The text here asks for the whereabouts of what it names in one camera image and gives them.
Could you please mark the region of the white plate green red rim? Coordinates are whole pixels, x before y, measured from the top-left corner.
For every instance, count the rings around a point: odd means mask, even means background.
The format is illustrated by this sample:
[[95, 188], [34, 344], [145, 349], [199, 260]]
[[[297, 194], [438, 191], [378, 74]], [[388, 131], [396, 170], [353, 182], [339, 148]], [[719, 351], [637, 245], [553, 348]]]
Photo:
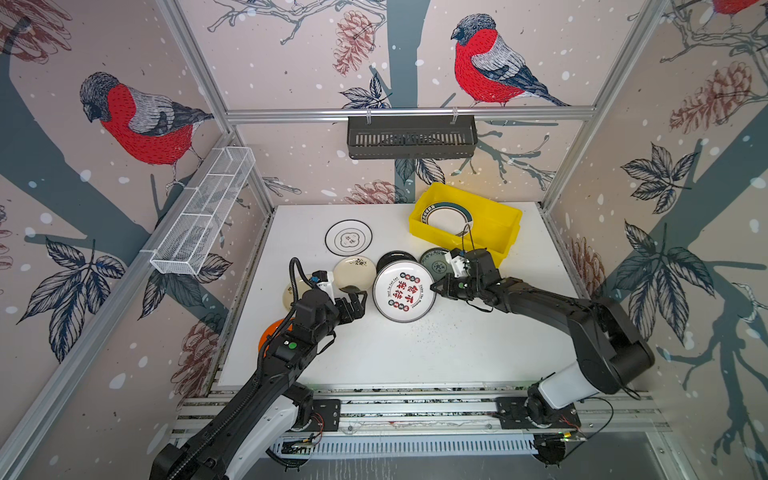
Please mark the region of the white plate green red rim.
[[421, 214], [421, 222], [455, 236], [464, 236], [473, 226], [472, 214], [463, 206], [453, 202], [436, 202]]

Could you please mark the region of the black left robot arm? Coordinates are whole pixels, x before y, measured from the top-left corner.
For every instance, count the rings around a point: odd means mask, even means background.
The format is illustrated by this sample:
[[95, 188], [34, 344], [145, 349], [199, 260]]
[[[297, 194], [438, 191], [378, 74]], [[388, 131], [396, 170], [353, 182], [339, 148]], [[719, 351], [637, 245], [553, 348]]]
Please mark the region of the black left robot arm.
[[335, 328], [365, 315], [355, 287], [331, 298], [311, 289], [294, 302], [257, 355], [257, 368], [229, 403], [182, 446], [167, 444], [151, 479], [240, 479], [284, 432], [312, 421], [313, 391], [297, 382]]

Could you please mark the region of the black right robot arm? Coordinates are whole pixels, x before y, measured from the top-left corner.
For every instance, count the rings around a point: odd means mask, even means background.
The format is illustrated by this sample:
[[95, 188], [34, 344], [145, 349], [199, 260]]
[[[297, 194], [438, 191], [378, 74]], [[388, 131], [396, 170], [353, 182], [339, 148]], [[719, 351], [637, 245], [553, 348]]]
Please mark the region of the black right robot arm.
[[655, 356], [628, 315], [615, 302], [556, 294], [497, 269], [473, 268], [465, 277], [452, 274], [431, 285], [446, 299], [471, 303], [484, 311], [522, 315], [570, 337], [575, 361], [528, 389], [526, 415], [539, 428], [555, 423], [565, 410], [599, 393], [628, 391], [630, 384], [655, 364]]

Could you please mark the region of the white plate red green characters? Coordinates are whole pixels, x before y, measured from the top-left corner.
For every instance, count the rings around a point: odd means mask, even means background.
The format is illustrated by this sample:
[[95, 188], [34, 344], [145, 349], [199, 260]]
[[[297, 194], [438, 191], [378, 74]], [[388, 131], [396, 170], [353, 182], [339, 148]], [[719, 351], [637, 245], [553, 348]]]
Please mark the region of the white plate red green characters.
[[415, 261], [396, 261], [376, 276], [372, 294], [378, 311], [388, 320], [410, 323], [421, 319], [433, 308], [436, 294], [433, 278], [426, 267]]

